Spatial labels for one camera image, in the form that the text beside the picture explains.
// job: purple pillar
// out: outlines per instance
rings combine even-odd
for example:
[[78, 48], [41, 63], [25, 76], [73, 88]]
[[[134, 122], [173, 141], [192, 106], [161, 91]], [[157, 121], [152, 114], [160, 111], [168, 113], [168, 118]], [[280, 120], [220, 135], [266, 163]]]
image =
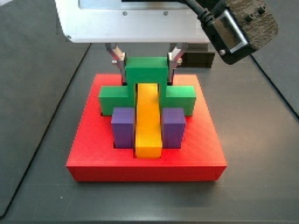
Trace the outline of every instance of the purple pillar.
[[185, 119], [182, 108], [162, 109], [162, 148], [180, 149]]
[[110, 125], [114, 137], [114, 147], [117, 149], [133, 149], [136, 110], [133, 108], [114, 108]]

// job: gray surface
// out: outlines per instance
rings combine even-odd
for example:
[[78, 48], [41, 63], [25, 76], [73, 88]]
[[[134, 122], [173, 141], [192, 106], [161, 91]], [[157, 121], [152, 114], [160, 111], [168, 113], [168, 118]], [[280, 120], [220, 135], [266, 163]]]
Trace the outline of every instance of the gray surface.
[[278, 25], [277, 38], [253, 54], [269, 80], [299, 115], [299, 1], [265, 0]]
[[[136, 45], [129, 54], [161, 55]], [[200, 84], [228, 160], [214, 183], [76, 183], [64, 167], [94, 73], [114, 73], [93, 45], [15, 194], [14, 221], [299, 221], [299, 123], [250, 58], [226, 66], [216, 57]]]
[[88, 45], [65, 42], [52, 0], [0, 7], [0, 216]]

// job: red block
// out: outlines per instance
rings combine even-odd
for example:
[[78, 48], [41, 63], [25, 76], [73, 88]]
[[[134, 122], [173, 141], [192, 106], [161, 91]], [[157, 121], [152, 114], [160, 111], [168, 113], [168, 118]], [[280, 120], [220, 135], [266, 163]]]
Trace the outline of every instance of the red block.
[[134, 158], [133, 150], [113, 149], [110, 116], [100, 116], [98, 89], [121, 85], [121, 76], [98, 74], [90, 88], [66, 167], [77, 181], [212, 181], [226, 167], [220, 141], [196, 75], [174, 75], [173, 85], [194, 86], [197, 99], [180, 150], [161, 158]]

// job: yellow block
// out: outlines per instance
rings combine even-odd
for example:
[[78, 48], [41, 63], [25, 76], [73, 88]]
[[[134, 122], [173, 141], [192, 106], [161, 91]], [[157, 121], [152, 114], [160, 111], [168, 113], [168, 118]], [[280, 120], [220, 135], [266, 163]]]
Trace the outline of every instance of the yellow block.
[[157, 84], [137, 84], [134, 156], [158, 158], [162, 151]]

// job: table surface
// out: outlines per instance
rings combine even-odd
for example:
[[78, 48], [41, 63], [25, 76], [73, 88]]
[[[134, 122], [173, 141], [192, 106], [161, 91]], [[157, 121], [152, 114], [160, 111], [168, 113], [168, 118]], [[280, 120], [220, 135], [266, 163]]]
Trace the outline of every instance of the table surface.
[[[124, 45], [162, 56], [168, 45]], [[97, 73], [116, 73], [93, 45], [69, 85], [6, 216], [15, 221], [299, 221], [299, 125], [250, 58], [198, 74], [228, 168], [218, 181], [76, 183], [64, 167]]]

